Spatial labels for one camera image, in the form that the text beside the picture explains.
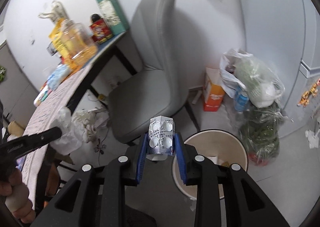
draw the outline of orange and white carton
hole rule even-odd
[[[220,70],[206,67],[203,86],[203,110],[205,112],[216,112],[219,109],[225,94],[220,83]]]

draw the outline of metal screw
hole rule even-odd
[[[204,156],[196,155],[196,156],[195,156],[195,160],[196,160],[196,161],[199,161],[199,162],[204,161]]]
[[[91,166],[89,164],[85,164],[82,166],[82,171],[86,172],[89,171],[91,169]]]
[[[234,170],[234,171],[239,171],[241,169],[240,165],[238,164],[232,164],[231,165],[231,168]]]
[[[127,161],[128,161],[128,157],[127,157],[127,156],[120,156],[120,157],[118,158],[118,161],[119,161],[119,162],[127,162]]]

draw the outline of chair backrest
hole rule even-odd
[[[187,90],[172,47],[172,14],[175,0],[141,0],[131,23],[131,34],[140,52],[144,70],[161,69],[170,86],[172,105],[186,101]]]

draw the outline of finger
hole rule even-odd
[[[28,200],[22,208],[16,210],[12,214],[17,219],[20,219],[20,218],[26,217],[31,210],[32,210],[32,202]]]
[[[20,170],[14,169],[13,173],[9,176],[9,183],[12,186],[19,185],[22,183],[22,174]]]
[[[0,195],[8,196],[12,193],[12,187],[8,182],[0,181]]]
[[[31,210],[25,217],[21,218],[20,220],[23,223],[32,223],[36,218],[36,212]]]

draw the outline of trash can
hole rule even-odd
[[[247,153],[237,137],[223,130],[204,130],[189,137],[184,143],[193,145],[199,155],[218,157],[218,161],[239,164],[248,169]],[[179,190],[191,200],[196,200],[197,186],[186,186],[180,178],[177,158],[173,159],[172,176]],[[219,185],[220,199],[224,198],[222,185]]]

